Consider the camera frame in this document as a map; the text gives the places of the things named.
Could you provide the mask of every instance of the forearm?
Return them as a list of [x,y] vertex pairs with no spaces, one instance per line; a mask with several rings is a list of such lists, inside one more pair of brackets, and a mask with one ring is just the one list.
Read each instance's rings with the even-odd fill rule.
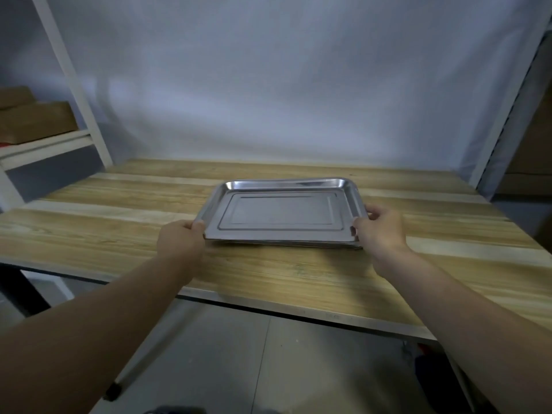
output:
[[409,250],[377,265],[443,347],[502,412],[552,411],[552,334]]
[[179,263],[153,258],[0,338],[3,408],[88,412],[186,283]]

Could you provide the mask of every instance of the tile grout line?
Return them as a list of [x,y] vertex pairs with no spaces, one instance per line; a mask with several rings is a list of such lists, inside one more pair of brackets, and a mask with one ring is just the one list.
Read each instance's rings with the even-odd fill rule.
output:
[[255,392],[253,393],[253,401],[251,402],[250,414],[253,414],[253,409],[255,408],[255,397],[257,396],[257,387],[259,386],[260,370],[263,368],[263,359],[265,358],[264,355],[265,355],[265,349],[267,347],[268,330],[271,327],[271,320],[272,320],[272,315],[268,319],[267,333],[264,336],[265,343],[263,345],[263,354],[260,356],[259,373],[257,374],[257,382],[255,383]]

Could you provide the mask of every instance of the person's left arm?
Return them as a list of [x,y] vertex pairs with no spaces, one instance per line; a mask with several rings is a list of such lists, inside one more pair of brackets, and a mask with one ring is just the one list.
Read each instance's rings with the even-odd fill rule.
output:
[[165,225],[156,257],[0,337],[2,410],[89,412],[192,279],[204,228],[201,221]]

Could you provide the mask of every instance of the person's left hand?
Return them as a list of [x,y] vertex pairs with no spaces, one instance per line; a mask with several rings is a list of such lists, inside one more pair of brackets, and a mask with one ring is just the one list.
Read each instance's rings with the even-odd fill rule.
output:
[[205,249],[203,221],[175,221],[159,231],[157,255],[183,263],[197,263]]

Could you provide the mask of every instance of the shelving unit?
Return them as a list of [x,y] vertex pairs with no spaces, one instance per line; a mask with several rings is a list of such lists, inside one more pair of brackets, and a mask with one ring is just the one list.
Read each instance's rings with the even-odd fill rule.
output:
[[23,198],[6,174],[8,170],[90,145],[95,146],[104,166],[108,167],[113,164],[90,104],[86,99],[85,92],[61,38],[58,25],[53,18],[50,6],[46,0],[32,0],[32,2],[37,9],[40,21],[65,75],[67,85],[77,103],[78,110],[85,121],[86,129],[0,148],[0,208],[4,212],[24,204]]

